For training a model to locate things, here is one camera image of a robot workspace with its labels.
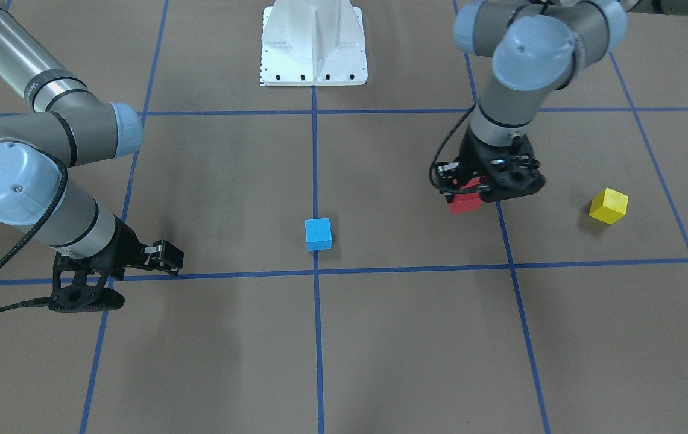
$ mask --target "robotic arm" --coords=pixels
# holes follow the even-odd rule
[[[492,57],[459,156],[430,168],[452,213],[533,195],[545,184],[526,132],[553,90],[568,86],[625,36],[626,10],[688,14],[688,2],[473,0],[454,25],[457,46]]]
[[[109,277],[122,280],[125,267],[177,277],[183,253],[175,245],[165,240],[142,244],[129,226],[73,181],[58,192],[65,168],[139,150],[143,127],[137,113],[126,104],[99,101],[2,3],[0,76],[34,112],[0,116],[0,222],[33,232],[57,251],[48,307],[57,312],[120,308],[123,297],[105,285]],[[63,286],[66,271],[75,277]],[[91,284],[87,279],[95,274],[98,281]]]

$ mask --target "light blue joint cap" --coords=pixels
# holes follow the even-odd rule
[[[143,145],[143,124],[135,110],[123,102],[111,102],[116,113],[116,154],[114,159],[129,156]]]
[[[575,36],[549,16],[516,20],[493,52],[493,73],[513,90],[541,89],[561,78],[572,61]]]
[[[628,15],[625,13],[625,8],[617,0],[587,0],[587,2],[598,6],[606,16],[609,24],[609,46],[606,52],[609,53],[620,45],[622,39],[625,38],[625,33],[628,32]]]
[[[473,0],[467,3],[456,16],[456,21],[453,23],[453,40],[463,52],[475,54],[473,41],[475,22],[478,19],[478,11],[485,2],[486,0]]]
[[[51,205],[59,184],[60,170],[49,157],[24,143],[0,143],[0,222],[33,225]]]

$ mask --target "blue grid line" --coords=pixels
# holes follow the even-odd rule
[[[688,107],[636,107],[635,111],[688,111]]]
[[[143,116],[238,116],[238,115],[311,115],[311,110],[165,110],[142,111]]]
[[[218,278],[261,278],[289,277],[289,275],[313,275],[313,269],[277,270],[277,271],[244,271],[244,272],[199,272],[198,274],[181,274],[172,277],[168,274],[128,275],[124,282],[150,282],[154,280],[217,280]]]
[[[159,35],[156,36],[156,48],[153,53],[153,61],[151,62],[151,72],[148,74],[148,87],[145,89],[145,102],[143,102],[142,116],[140,116],[140,123],[145,128],[145,120],[148,118],[148,106],[151,104],[151,94],[153,93],[153,83],[156,79],[156,64],[159,62],[159,53],[162,51],[162,39],[164,39],[164,27],[167,23],[167,11],[169,10],[169,0],[164,0],[164,8],[162,9],[162,19],[159,22]],[[137,168],[137,157],[140,150],[137,150],[132,156],[132,166],[129,169],[129,180],[127,182],[127,192],[124,195],[124,209],[121,210],[121,220],[126,222],[127,214],[129,214],[129,203],[132,199],[132,189],[134,187],[134,170]]]
[[[628,265],[661,265],[673,263],[688,263],[688,258],[664,258],[664,259],[620,259],[611,261],[573,261],[558,263],[515,263],[517,269],[534,268],[572,268],[579,266],[628,266]]]
[[[415,108],[415,109],[348,109],[317,110],[317,115],[402,115],[402,113],[464,113],[467,108]],[[542,107],[542,113],[584,113],[604,111],[633,111],[630,107]],[[688,112],[688,107],[636,107],[636,111]],[[252,115],[311,115],[311,110],[165,110],[139,111],[140,118],[147,116],[252,116]],[[0,113],[0,116],[22,115],[23,113]]]
[[[598,261],[573,261],[554,263],[514,263],[515,269],[549,269],[573,267],[599,266],[641,266],[668,265],[688,263],[688,258],[660,258],[660,259],[620,259]],[[290,275],[338,275],[338,274],[390,274],[391,272],[454,272],[454,271],[484,271],[487,269],[509,269],[510,264],[481,264],[481,265],[449,265],[449,266],[392,266],[374,268],[330,268],[330,269],[297,269],[273,271],[245,271],[245,272],[201,272],[200,274],[181,274],[179,277],[161,274],[127,275],[125,282],[148,282],[153,280],[219,280],[219,278],[264,278],[289,277]],[[7,278],[0,280],[0,286],[12,285],[51,285],[51,278]]]
[[[319,218],[319,181],[317,179],[317,87],[311,86],[311,183],[312,219]],[[324,377],[322,366],[322,310],[320,302],[320,253],[314,261],[314,342],[317,355],[317,433],[325,433]]]
[[[328,268],[320,269],[321,275],[335,274],[390,274],[391,272],[443,272],[443,271],[479,271],[486,269],[507,269],[507,264],[489,265],[448,265],[448,266],[395,266],[374,268]]]
[[[92,396],[95,393],[95,382],[98,378],[98,366],[100,365],[100,354],[102,353],[103,337],[105,336],[105,325],[107,324],[107,310],[104,310],[100,318],[100,332],[98,341],[95,344],[95,356],[92,358],[92,369],[89,373],[89,385],[87,387],[87,397],[84,399],[84,412],[81,414],[81,426],[79,434],[85,434],[87,423],[89,423],[89,412],[92,408]]]
[[[467,109],[418,108],[418,109],[352,109],[317,110],[318,115],[402,115],[402,113],[464,113]]]
[[[453,0],[453,14],[457,16],[459,14],[459,2]],[[478,101],[478,93],[475,89],[475,77],[473,77],[473,66],[470,64],[470,56],[464,53],[464,63],[467,65],[467,78],[470,80],[470,88],[473,91],[473,102]]]
[[[317,264],[319,252],[314,252]],[[320,274],[314,273],[314,342],[317,354],[317,433],[325,434],[324,377],[322,370],[322,308],[320,302]]]
[[[159,22],[159,35],[156,38],[156,50],[154,50],[154,57],[153,61],[151,62],[151,72],[148,75],[148,87],[146,88],[145,91],[145,102],[143,104],[143,116],[140,118],[140,121],[143,124],[143,127],[145,126],[145,119],[146,119],[146,113],[148,113],[148,105],[150,104],[151,101],[151,92],[153,91],[153,81],[154,77],[156,76],[156,64],[159,61],[159,52],[161,51],[162,48],[162,39],[164,37],[164,27],[165,23],[167,21],[167,11],[169,10],[169,0],[164,0],[164,8],[162,9],[162,18]],[[134,170],[137,167],[137,154],[139,154],[139,151],[135,152],[134,156],[132,157],[132,167],[129,170],[129,179],[127,181],[127,191],[126,195],[124,195],[124,209],[121,212],[121,220],[125,221],[127,219],[127,213],[129,211],[129,201],[131,200],[132,196],[132,182],[134,180]],[[79,434],[85,434],[87,430],[87,422],[89,421],[89,412],[91,409],[91,403],[92,403],[92,396],[93,393],[95,392],[95,382],[96,382],[96,375],[98,374],[98,366],[100,365],[100,354],[102,352],[102,344],[103,340],[105,338],[105,325],[107,323],[107,311],[104,311],[102,313],[102,320],[100,323],[100,330],[98,332],[98,340],[96,341],[96,346],[95,346],[95,358],[93,358],[92,361],[92,371],[90,374],[90,379],[89,379],[89,386],[87,387],[87,396],[84,399],[84,413],[82,414],[81,417],[81,428],[79,430]]]
[[[636,105],[633,104],[633,97],[631,97],[630,91],[628,91],[628,86],[625,84],[625,78],[623,78],[622,71],[620,71],[620,67],[619,65],[617,65],[617,60],[611,53],[609,53],[609,57],[611,58],[611,63],[614,65],[614,71],[617,72],[617,77],[619,78],[620,83],[622,85],[622,91],[625,92],[625,98],[628,99],[628,104],[630,104],[631,109],[633,110],[633,116],[636,119],[636,124],[639,126],[639,132],[641,132],[641,136],[644,139],[644,145],[646,146],[646,150],[647,152],[649,152],[649,158],[652,160],[652,164],[655,167],[657,177],[660,179],[660,185],[661,187],[663,187],[663,192],[664,194],[666,194],[666,198],[668,198],[668,203],[671,207],[671,211],[674,213],[674,218],[677,221],[677,225],[679,225],[679,231],[682,234],[684,244],[686,245],[686,248],[688,250],[688,236],[686,233],[686,229],[679,215],[679,211],[677,210],[677,206],[675,205],[674,198],[672,197],[670,189],[668,188],[666,179],[663,176],[663,171],[660,169],[660,163],[658,163],[657,157],[655,156],[655,152],[652,150],[652,144],[649,143],[649,137],[647,136],[646,131],[644,129],[644,124],[641,122],[641,116],[639,116],[638,110],[636,109]]]
[[[526,352],[529,356],[531,376],[534,379],[534,389],[537,393],[537,401],[539,402],[540,415],[542,416],[542,426],[544,427],[545,434],[550,434],[550,421],[548,420],[548,410],[544,403],[544,395],[542,394],[542,382],[540,382],[539,379],[539,370],[537,369],[537,358],[534,357],[534,347],[531,344],[531,332],[529,332],[529,323],[528,319],[526,319],[526,309],[523,307],[523,298],[520,296],[520,283],[518,283],[518,275],[515,272],[513,251],[510,248],[510,237],[507,236],[507,225],[504,222],[504,212],[502,211],[502,205],[499,202],[496,203],[496,211],[499,214],[499,225],[502,230],[504,249],[505,252],[507,252],[507,265],[510,269],[510,278],[513,281],[515,301],[518,305],[520,326],[523,328],[523,340],[526,341]]]

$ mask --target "yellow cube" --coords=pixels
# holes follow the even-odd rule
[[[622,219],[628,211],[628,196],[612,189],[605,189],[593,198],[590,216],[608,225]]]

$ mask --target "black cable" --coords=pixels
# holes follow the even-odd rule
[[[445,148],[446,143],[448,143],[448,140],[451,140],[451,137],[456,133],[456,130],[459,129],[460,126],[464,123],[465,120],[467,120],[467,117],[470,116],[470,113],[473,113],[473,110],[475,110],[475,104],[473,104],[473,107],[470,107],[470,110],[467,110],[467,112],[464,113],[461,119],[459,119],[459,122],[456,122],[456,125],[453,126],[450,132],[446,135],[446,138],[443,139],[443,143],[440,143],[440,147],[438,148],[438,151],[435,152],[435,157],[432,159],[432,163],[429,165],[429,184],[434,187],[435,190],[438,190],[439,192],[442,193],[448,193],[449,195],[465,195],[467,193],[477,193],[479,192],[479,187],[471,187],[470,189],[462,189],[462,190],[455,190],[455,189],[449,189],[448,187],[442,187],[435,182],[435,165],[437,164],[438,157],[440,156],[440,153],[443,152],[443,148]]]
[[[54,213],[54,209],[57,208],[57,205],[60,203],[60,200],[62,199],[63,194],[65,194],[65,186],[68,184],[68,170],[65,168],[65,165],[58,160],[56,157],[52,156],[52,154],[49,154],[46,151],[41,151],[40,149],[36,149],[36,151],[40,152],[41,154],[44,154],[44,156],[49,157],[54,164],[57,165],[57,168],[60,170],[60,184],[57,186],[57,192],[54,194],[54,198],[52,198],[51,204],[49,204],[49,207],[46,208],[46,211],[43,212],[43,215],[41,215],[40,219],[33,225],[33,227],[30,228],[29,231],[25,234],[25,236],[22,237],[19,242],[12,247],[11,250],[8,251],[7,254],[3,258],[0,259],[0,269],[5,266],[5,264],[8,263],[18,252],[19,250],[22,250],[23,247],[33,239],[33,236],[35,236],[38,231],[43,227],[44,224],[46,224],[46,221],[49,220],[49,217]],[[19,302],[16,304],[10,304],[5,307],[0,307],[0,312],[4,312],[6,310],[11,310],[11,309],[16,309],[18,307],[38,307],[39,305],[31,305],[31,304],[26,304],[27,302],[30,302],[31,300],[28,301],[23,301]]]
[[[43,307],[51,303],[52,297],[39,297],[32,300],[21,301],[19,303],[10,304],[8,306],[0,307],[0,313],[7,310],[18,309],[20,307]]]
[[[555,6],[553,0],[531,0],[530,3],[532,5],[542,5],[542,11],[539,12],[541,16],[544,16],[544,13],[548,10],[548,6]]]

